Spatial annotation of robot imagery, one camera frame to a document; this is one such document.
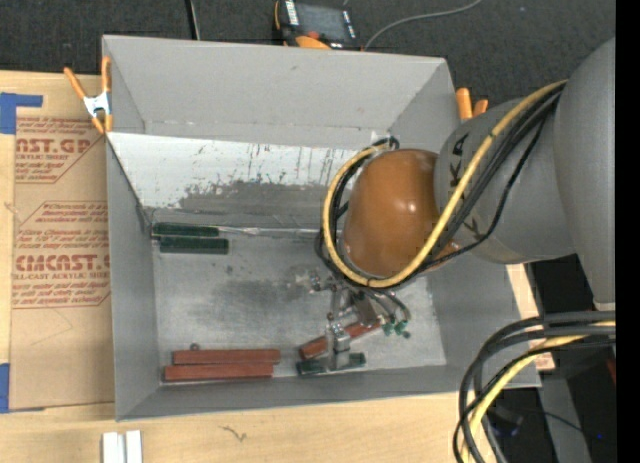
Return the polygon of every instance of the electronic device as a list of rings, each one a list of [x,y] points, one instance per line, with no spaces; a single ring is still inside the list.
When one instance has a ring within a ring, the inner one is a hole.
[[[276,39],[289,47],[361,49],[346,9],[277,0],[273,26]]]

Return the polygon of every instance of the cardboard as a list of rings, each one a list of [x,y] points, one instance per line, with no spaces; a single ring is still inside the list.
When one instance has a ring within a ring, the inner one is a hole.
[[[98,77],[79,78],[99,92]],[[112,401],[105,140],[62,74],[0,72],[0,91],[43,96],[41,108],[18,108],[3,205],[14,223],[2,249],[6,259],[13,247],[2,282],[10,409]]]

